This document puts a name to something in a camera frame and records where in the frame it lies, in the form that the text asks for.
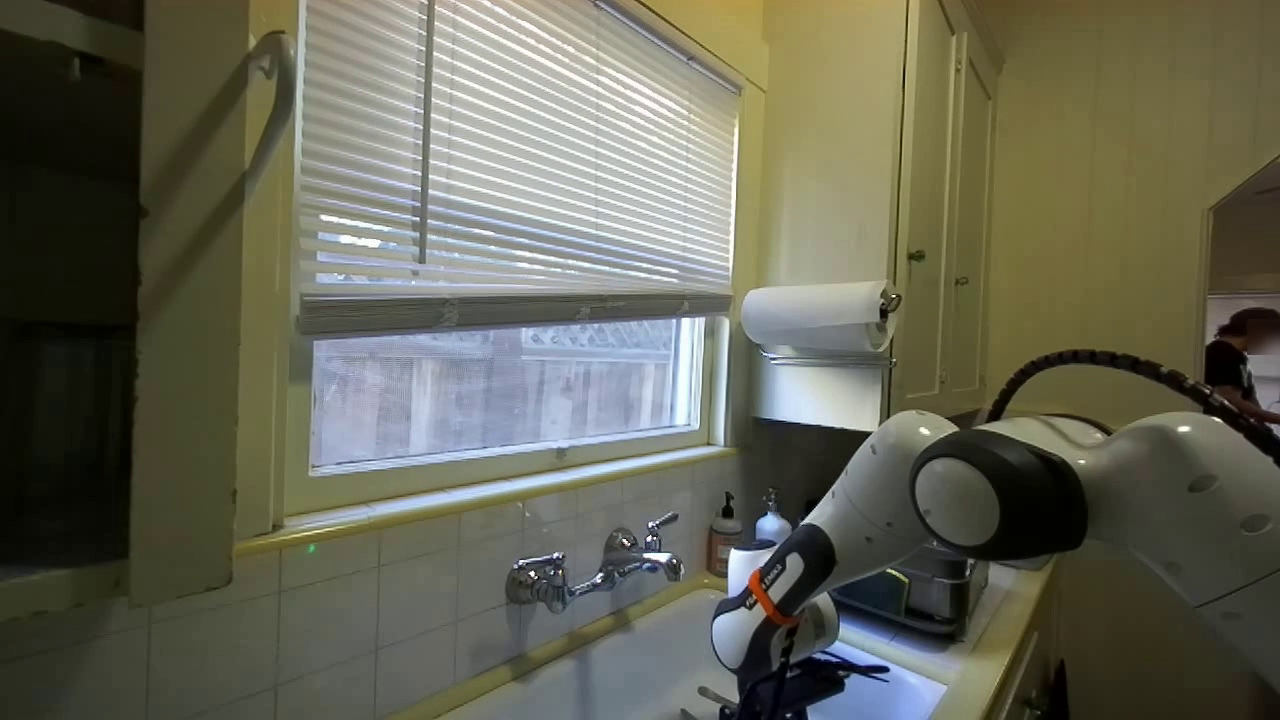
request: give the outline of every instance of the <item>white wall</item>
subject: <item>white wall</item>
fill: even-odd
[[[1126,347],[1195,367],[1207,206],[1280,146],[1280,2],[989,0],[1002,43],[990,353]],[[1125,419],[1163,397],[1061,371],[1042,405]]]
[[[1190,371],[1204,345],[1207,206],[1280,146],[1280,2],[989,0],[994,117],[990,353],[1088,345]],[[1170,405],[1112,371],[1052,371],[1025,405],[1126,419]],[[1274,696],[1133,561],[1062,563],[1070,713],[1274,714]]]
[[[1207,257],[1207,292],[1211,296],[1280,296],[1280,193],[1256,203],[1232,203],[1211,218],[1211,257]]]

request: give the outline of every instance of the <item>faucet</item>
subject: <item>faucet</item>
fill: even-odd
[[[567,601],[613,593],[630,573],[665,573],[675,583],[684,563],[667,551],[658,533],[675,518],[675,512],[646,518],[644,538],[629,526],[613,526],[604,535],[600,573],[582,583],[567,583],[564,551],[525,554],[508,566],[508,603],[545,603],[546,612],[564,612]]]
[[[613,526],[604,535],[600,573],[590,580],[575,583],[570,595],[616,587],[630,573],[665,573],[667,580],[679,580],[684,563],[675,551],[667,551],[667,538],[658,533],[675,518],[679,518],[675,512],[646,518],[644,538],[629,526]]]
[[[658,526],[675,522],[679,515],[667,512],[667,515],[654,515],[644,522],[644,543],[639,543],[639,566],[644,573],[665,573],[671,583],[684,574],[684,563],[675,551],[667,551],[667,538]]]
[[[546,612],[567,607],[564,551],[525,554],[508,566],[508,603],[545,603]]]

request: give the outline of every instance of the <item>bottle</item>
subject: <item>bottle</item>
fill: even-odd
[[[766,512],[757,518],[757,548],[785,543],[791,522],[776,512],[776,495],[766,490]]]
[[[735,518],[735,507],[730,507],[730,490],[722,490],[722,504],[718,512],[712,515],[712,526],[706,526],[706,573],[712,574],[726,574],[726,551],[738,535],[738,518]]]

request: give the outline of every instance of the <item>window sill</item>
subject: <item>window sill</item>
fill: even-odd
[[[287,515],[279,522],[279,533],[272,533],[272,535],[245,538],[241,551],[250,554],[250,551],[272,551],[272,548],[287,548],[287,543],[309,543],[321,535],[346,535],[346,533],[368,533],[368,526],[384,526],[384,522],[461,512],[472,504],[559,490],[559,489],[581,489],[581,483],[600,483],[600,480],[622,480],[622,475],[639,475],[639,472],[654,472],[654,466],[706,463],[718,454],[730,454],[730,449],[689,449],[689,450],[665,450],[665,454],[644,454],[644,459],[590,463],[590,466],[494,480],[494,483],[477,483],[477,489],[440,489],[440,490],[351,504],[351,507],[330,507],[330,512],[303,512],[303,515]]]

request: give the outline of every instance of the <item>window frame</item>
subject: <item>window frame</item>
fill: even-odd
[[[706,67],[738,80],[738,140],[735,140],[735,176],[730,176],[730,286],[738,286],[738,251],[745,251],[745,193],[751,178],[747,163],[747,128],[759,133],[759,103],[747,99],[747,80],[718,65],[706,46],[691,43],[667,21],[622,0],[644,32],[675,43],[679,53],[705,58]],[[404,459],[404,463],[363,463],[340,472],[313,472],[313,341],[293,333],[287,347],[287,390],[282,390],[282,483],[277,483],[279,515],[330,512],[346,504],[404,500],[448,489],[525,489],[525,483],[557,483],[567,475],[616,475],[665,454],[679,450],[712,450],[730,434],[726,388],[730,388],[730,310],[705,314],[705,347],[699,347],[699,429],[695,432],[665,432],[646,438],[616,438],[616,442],[582,442],[582,449],[538,449],[538,450],[508,450],[481,459]]]

